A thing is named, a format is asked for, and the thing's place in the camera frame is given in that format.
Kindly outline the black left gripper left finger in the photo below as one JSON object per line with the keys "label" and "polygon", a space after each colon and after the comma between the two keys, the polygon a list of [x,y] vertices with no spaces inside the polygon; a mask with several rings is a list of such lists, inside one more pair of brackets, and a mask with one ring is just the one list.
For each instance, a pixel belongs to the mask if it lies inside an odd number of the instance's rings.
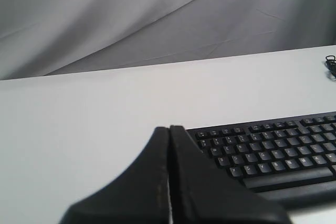
{"label": "black left gripper left finger", "polygon": [[169,223],[167,151],[170,134],[157,127],[133,163],[114,181],[71,205],[61,223]]}

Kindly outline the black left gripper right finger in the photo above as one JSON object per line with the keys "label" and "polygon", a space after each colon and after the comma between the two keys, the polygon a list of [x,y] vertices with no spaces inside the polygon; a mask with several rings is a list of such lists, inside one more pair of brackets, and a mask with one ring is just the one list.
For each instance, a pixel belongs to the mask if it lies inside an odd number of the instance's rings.
{"label": "black left gripper right finger", "polygon": [[169,184],[174,223],[290,223],[276,203],[219,170],[182,126],[170,127]]}

